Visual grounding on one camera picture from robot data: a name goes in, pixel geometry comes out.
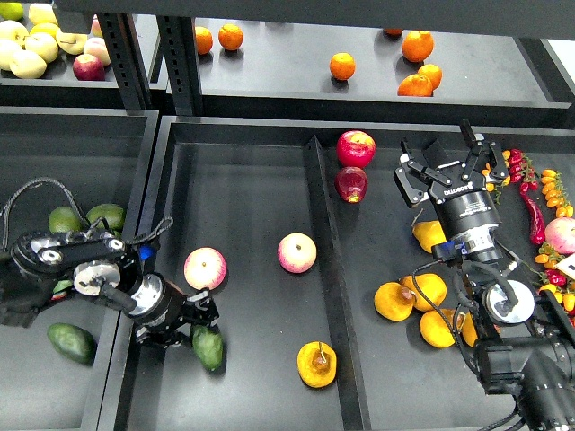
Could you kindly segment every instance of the black tray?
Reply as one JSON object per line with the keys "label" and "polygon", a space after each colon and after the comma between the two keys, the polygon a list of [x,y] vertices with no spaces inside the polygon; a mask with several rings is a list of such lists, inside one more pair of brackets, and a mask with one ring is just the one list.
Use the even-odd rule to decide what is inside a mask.
{"label": "black tray", "polygon": [[[0,201],[28,180],[51,177],[84,211],[115,202],[127,209],[133,236],[145,192],[157,113],[114,110],[0,108]],[[48,230],[52,209],[67,204],[55,186],[25,192],[10,218],[9,244]],[[47,327],[57,321],[89,330],[99,346],[93,367],[60,356]],[[118,313],[81,300],[41,313],[28,329],[0,326],[0,429],[95,429]]]}
{"label": "black tray", "polygon": [[[24,17],[19,20],[28,30],[33,24],[28,19],[28,4]],[[144,75],[148,76],[152,91],[165,92],[167,75],[159,72],[158,29],[153,15],[134,15]],[[112,66],[106,66],[105,81],[79,81],[72,70],[76,56],[62,49],[58,58],[50,63],[39,79],[20,79],[12,72],[0,71],[0,84],[5,97],[4,106],[50,106],[63,108],[123,109],[119,87]]]}
{"label": "black tray", "polygon": [[[333,147],[353,128],[378,143],[367,196],[356,206],[332,185]],[[539,170],[575,173],[573,132],[474,131],[528,151]],[[226,370],[208,375],[188,347],[130,346],[122,318],[111,374],[123,381],[107,384],[102,418],[113,420],[102,429],[114,421],[137,430],[464,429],[507,416],[512,399],[485,396],[456,348],[427,345],[417,313],[392,324],[374,309],[380,285],[430,261],[411,236],[417,210],[393,182],[402,138],[414,150],[438,138],[451,155],[466,155],[456,127],[165,117],[142,226],[174,217],[155,269],[182,288],[189,252],[211,246],[226,257],[228,279],[215,291]],[[434,218],[423,207],[421,220]],[[500,214],[498,238],[529,262],[536,249],[517,186],[504,189]],[[294,231],[318,245],[318,262],[301,277],[276,258],[279,240]],[[452,295],[445,306],[455,305]],[[307,389],[296,370],[297,350],[313,339],[331,341],[341,359],[336,383],[322,391]]]}

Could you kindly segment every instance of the yellow fruit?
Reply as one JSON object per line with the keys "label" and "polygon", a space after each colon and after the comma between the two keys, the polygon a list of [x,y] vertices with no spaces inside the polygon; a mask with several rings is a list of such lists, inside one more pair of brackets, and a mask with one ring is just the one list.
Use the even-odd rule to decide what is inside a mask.
{"label": "yellow fruit", "polygon": [[377,312],[390,321],[404,321],[410,317],[414,303],[415,296],[394,281],[381,285],[374,296]]}
{"label": "yellow fruit", "polygon": [[50,213],[48,227],[52,233],[79,232],[82,222],[71,207],[58,207]]}
{"label": "yellow fruit", "polygon": [[59,27],[51,22],[44,22],[42,24],[37,24],[31,28],[30,34],[34,33],[47,33],[56,40],[56,34],[58,33]]}
{"label": "yellow fruit", "polygon": [[[429,273],[429,274],[421,274],[420,276],[415,277],[418,286],[423,291],[423,293],[430,299],[432,303],[437,306],[440,306],[443,303],[444,299],[447,296],[447,285],[443,281],[443,279],[438,276],[437,274]],[[405,276],[399,281],[400,285],[407,287],[410,289],[416,296],[415,307],[420,312],[428,312],[429,310],[433,310],[433,307],[430,303],[428,303],[425,299],[423,299],[420,293],[415,288],[413,284],[413,279],[411,276]]]}
{"label": "yellow fruit", "polygon": [[475,340],[477,340],[477,331],[475,330],[473,318],[469,312],[464,317],[464,325],[461,328],[461,335],[463,336],[467,346],[473,347]]}
{"label": "yellow fruit", "polygon": [[333,349],[321,341],[307,343],[297,354],[297,371],[312,388],[327,386],[335,378],[337,357]]}
{"label": "yellow fruit", "polygon": [[411,232],[415,239],[420,242],[421,248],[427,253],[431,253],[431,247],[434,245],[447,241],[438,220],[416,223]]}
{"label": "yellow fruit", "polygon": [[[455,310],[441,309],[441,312],[446,315],[451,324]],[[433,347],[445,348],[456,343],[446,323],[435,310],[426,312],[421,316],[420,333],[423,339]]]}

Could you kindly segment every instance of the cherry tomato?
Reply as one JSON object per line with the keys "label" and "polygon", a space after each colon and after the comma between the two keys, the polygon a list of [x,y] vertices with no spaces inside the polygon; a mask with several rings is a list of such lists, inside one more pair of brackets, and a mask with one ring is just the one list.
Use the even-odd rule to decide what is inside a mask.
{"label": "cherry tomato", "polygon": [[545,200],[549,200],[551,198],[557,198],[559,195],[561,195],[561,192],[559,190],[551,190],[548,191],[547,193],[544,193],[545,195]]}
{"label": "cherry tomato", "polygon": [[553,169],[543,169],[543,171],[541,172],[541,175],[543,177],[556,177],[557,172],[554,171]]}
{"label": "cherry tomato", "polygon": [[553,208],[559,204],[559,198],[551,198],[547,201],[547,207]]}
{"label": "cherry tomato", "polygon": [[520,182],[521,180],[523,180],[523,175],[521,175],[520,173],[514,173],[513,175],[511,175],[511,182],[515,183],[515,182]]}
{"label": "cherry tomato", "polygon": [[544,185],[544,187],[541,189],[541,192],[546,195],[548,191],[554,190],[555,189],[555,181],[554,182],[548,182],[547,184]]}
{"label": "cherry tomato", "polygon": [[509,168],[509,173],[511,175],[513,175],[514,173],[520,173],[522,170],[521,165],[520,164],[514,164],[513,166],[511,166]]}
{"label": "cherry tomato", "polygon": [[548,254],[538,254],[537,256],[535,256],[535,262],[536,263],[547,263],[549,261],[549,255]]}

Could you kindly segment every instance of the black cable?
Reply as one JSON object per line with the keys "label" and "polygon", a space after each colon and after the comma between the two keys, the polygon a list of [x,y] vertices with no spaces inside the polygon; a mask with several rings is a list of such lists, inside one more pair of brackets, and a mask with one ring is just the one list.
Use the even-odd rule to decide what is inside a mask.
{"label": "black cable", "polygon": [[518,431],[519,429],[521,429],[523,427],[524,424],[525,424],[525,420],[522,418],[522,419],[518,420],[513,426],[507,428],[505,431]]}
{"label": "black cable", "polygon": [[492,431],[495,428],[501,427],[507,424],[512,418],[514,418],[519,412],[518,407],[516,406],[511,413],[509,413],[503,419],[498,420],[497,422],[493,422],[491,425],[488,425],[483,428],[479,428],[477,431]]}
{"label": "black cable", "polygon": [[447,316],[441,311],[441,309],[433,302],[431,301],[427,295],[425,295],[423,293],[423,291],[420,288],[420,285],[417,282],[417,278],[415,277],[416,274],[420,271],[422,271],[423,269],[427,269],[427,268],[431,268],[434,265],[437,265],[438,263],[442,263],[443,260],[438,259],[438,260],[434,260],[430,263],[427,263],[425,265],[422,265],[420,267],[417,267],[412,273],[411,273],[411,280],[413,281],[413,285],[415,286],[416,290],[418,291],[418,293],[421,295],[421,297],[426,300],[429,305],[431,305],[431,307],[433,307],[433,309],[439,314],[439,317],[441,317],[441,319],[443,320],[443,322],[447,325],[447,329],[451,332],[451,336],[453,337],[454,342],[456,343],[456,346],[459,348],[459,351],[461,352],[461,355],[465,361],[465,364],[469,367],[469,369],[475,374],[478,375],[479,374],[479,370],[477,369],[477,366],[473,363],[473,360],[464,353],[463,350],[463,346],[461,344],[461,338],[459,337],[459,335],[457,334],[456,331],[456,327],[454,329],[454,326],[451,325],[451,323],[449,322],[449,319],[447,318]]}

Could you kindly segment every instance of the green mango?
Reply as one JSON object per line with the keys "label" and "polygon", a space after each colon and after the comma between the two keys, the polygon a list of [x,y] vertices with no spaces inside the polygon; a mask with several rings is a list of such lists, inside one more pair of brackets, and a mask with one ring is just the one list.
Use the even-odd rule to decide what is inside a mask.
{"label": "green mango", "polygon": [[196,325],[190,329],[191,346],[199,361],[209,371],[215,371],[222,365],[224,340],[222,334],[205,326]]}
{"label": "green mango", "polygon": [[87,330],[69,323],[54,323],[48,328],[48,339],[61,355],[78,364],[89,365],[96,356],[96,341]]}

